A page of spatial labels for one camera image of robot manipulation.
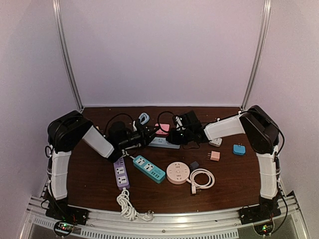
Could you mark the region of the white plug adapter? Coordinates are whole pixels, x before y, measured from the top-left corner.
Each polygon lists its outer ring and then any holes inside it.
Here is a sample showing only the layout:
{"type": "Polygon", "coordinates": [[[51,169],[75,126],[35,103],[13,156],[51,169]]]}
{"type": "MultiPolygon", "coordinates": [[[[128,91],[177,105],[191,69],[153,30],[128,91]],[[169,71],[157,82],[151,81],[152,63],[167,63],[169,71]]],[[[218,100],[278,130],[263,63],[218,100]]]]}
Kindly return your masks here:
{"type": "Polygon", "coordinates": [[[216,138],[208,142],[210,145],[214,147],[220,147],[222,144],[222,138],[216,138]]]}

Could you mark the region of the grey usb charger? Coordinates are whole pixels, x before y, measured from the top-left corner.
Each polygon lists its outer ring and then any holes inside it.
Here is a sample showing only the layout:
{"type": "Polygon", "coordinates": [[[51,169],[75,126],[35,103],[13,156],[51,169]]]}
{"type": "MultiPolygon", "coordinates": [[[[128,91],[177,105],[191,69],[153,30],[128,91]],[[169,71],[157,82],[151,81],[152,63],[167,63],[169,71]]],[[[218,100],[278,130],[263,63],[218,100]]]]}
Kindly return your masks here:
{"type": "Polygon", "coordinates": [[[189,168],[190,168],[191,171],[194,171],[194,170],[198,169],[199,168],[198,162],[194,161],[194,162],[190,163],[189,168]]]}

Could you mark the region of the small pink plug adapter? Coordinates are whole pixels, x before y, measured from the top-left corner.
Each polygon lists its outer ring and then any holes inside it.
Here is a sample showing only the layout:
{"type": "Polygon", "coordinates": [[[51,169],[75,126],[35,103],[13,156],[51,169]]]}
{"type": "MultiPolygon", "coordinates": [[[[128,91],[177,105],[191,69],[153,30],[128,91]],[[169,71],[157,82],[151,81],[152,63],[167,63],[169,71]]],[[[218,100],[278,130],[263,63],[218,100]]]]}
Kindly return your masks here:
{"type": "Polygon", "coordinates": [[[218,152],[218,151],[210,151],[207,154],[207,159],[209,159],[211,161],[218,162],[220,160],[220,152],[218,152]]]}

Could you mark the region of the teal usb power strip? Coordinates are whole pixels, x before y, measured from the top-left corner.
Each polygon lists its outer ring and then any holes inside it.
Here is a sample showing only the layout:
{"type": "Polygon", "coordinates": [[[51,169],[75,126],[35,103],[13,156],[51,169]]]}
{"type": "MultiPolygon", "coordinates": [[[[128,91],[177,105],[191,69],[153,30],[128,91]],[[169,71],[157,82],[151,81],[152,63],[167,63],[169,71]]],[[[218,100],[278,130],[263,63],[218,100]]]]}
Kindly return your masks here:
{"type": "Polygon", "coordinates": [[[163,170],[140,155],[133,158],[133,165],[158,184],[166,177],[163,170]]]}

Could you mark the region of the round pink power socket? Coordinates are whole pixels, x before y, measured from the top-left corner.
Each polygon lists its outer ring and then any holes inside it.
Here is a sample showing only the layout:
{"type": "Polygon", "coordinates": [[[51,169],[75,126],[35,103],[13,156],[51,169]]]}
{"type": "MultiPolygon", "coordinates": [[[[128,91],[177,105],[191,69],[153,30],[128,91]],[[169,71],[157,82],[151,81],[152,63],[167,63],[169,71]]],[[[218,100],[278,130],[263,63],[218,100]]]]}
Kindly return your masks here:
{"type": "Polygon", "coordinates": [[[166,168],[166,178],[174,185],[184,184],[189,176],[190,169],[183,162],[173,162],[166,168]]]}

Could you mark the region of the blue plug adapter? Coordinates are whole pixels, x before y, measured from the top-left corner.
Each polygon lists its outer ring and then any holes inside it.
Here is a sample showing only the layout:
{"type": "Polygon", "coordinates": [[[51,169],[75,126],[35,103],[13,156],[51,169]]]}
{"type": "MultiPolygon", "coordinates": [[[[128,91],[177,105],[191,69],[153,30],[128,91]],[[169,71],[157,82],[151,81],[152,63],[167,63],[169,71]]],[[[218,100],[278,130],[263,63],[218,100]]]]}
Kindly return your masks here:
{"type": "Polygon", "coordinates": [[[234,144],[233,145],[233,154],[235,155],[245,155],[246,154],[246,147],[241,144],[234,144]]]}

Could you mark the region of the purple power strip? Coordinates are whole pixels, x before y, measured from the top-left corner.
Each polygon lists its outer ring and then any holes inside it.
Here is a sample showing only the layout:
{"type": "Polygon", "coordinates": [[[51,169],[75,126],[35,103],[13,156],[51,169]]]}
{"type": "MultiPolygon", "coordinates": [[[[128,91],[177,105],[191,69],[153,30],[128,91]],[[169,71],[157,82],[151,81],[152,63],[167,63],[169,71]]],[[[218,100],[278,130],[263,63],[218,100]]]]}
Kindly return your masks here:
{"type": "Polygon", "coordinates": [[[115,177],[116,177],[116,184],[120,191],[122,191],[124,188],[129,189],[129,179],[125,167],[125,161],[124,158],[119,158],[116,162],[113,163],[115,177]]]}

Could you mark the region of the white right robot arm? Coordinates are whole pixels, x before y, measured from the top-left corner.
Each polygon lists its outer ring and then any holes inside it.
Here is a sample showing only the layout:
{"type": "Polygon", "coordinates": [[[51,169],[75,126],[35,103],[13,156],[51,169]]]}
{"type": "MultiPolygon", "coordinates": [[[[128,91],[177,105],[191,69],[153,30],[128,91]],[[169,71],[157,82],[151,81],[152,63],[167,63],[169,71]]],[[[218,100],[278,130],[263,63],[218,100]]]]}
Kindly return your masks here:
{"type": "Polygon", "coordinates": [[[245,134],[257,155],[261,198],[271,200],[278,193],[280,165],[280,130],[277,124],[258,106],[238,112],[224,119],[203,125],[194,111],[175,116],[175,127],[169,130],[166,140],[171,144],[187,145],[189,142],[208,143],[218,138],[245,134]]]}

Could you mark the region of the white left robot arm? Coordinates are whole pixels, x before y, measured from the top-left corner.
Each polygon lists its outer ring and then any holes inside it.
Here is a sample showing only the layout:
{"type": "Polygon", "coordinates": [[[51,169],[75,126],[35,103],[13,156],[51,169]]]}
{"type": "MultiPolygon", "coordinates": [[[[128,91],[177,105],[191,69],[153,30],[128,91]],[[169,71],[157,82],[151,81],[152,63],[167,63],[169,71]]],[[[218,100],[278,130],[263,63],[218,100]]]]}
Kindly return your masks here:
{"type": "Polygon", "coordinates": [[[55,200],[67,198],[67,173],[69,158],[80,141],[86,142],[103,158],[116,162],[124,150],[132,147],[144,148],[155,138],[159,126],[133,122],[133,128],[125,123],[113,123],[107,136],[78,111],[72,111],[50,123],[48,146],[50,148],[47,174],[50,179],[49,193],[55,200]]]}

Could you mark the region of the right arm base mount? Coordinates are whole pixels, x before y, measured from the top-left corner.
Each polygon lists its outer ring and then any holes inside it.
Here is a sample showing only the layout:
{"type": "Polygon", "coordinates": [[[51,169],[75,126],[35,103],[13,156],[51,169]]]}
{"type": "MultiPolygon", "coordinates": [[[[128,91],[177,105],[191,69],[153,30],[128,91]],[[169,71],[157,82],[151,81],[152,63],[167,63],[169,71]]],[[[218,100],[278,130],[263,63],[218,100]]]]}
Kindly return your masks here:
{"type": "Polygon", "coordinates": [[[254,231],[259,236],[270,236],[275,230],[274,217],[281,215],[278,206],[269,209],[266,204],[244,206],[239,211],[242,225],[253,224],[254,231]]]}

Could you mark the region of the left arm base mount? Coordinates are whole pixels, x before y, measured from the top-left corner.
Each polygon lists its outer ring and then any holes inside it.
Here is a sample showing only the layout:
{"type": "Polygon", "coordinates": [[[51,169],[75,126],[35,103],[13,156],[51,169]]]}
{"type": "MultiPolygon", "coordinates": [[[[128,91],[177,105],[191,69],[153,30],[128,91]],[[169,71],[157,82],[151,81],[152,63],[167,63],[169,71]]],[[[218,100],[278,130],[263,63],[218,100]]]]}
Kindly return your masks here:
{"type": "Polygon", "coordinates": [[[79,226],[85,226],[89,211],[86,209],[67,206],[64,210],[55,203],[49,203],[45,215],[56,219],[53,231],[58,237],[67,237],[76,231],[79,226]]]}

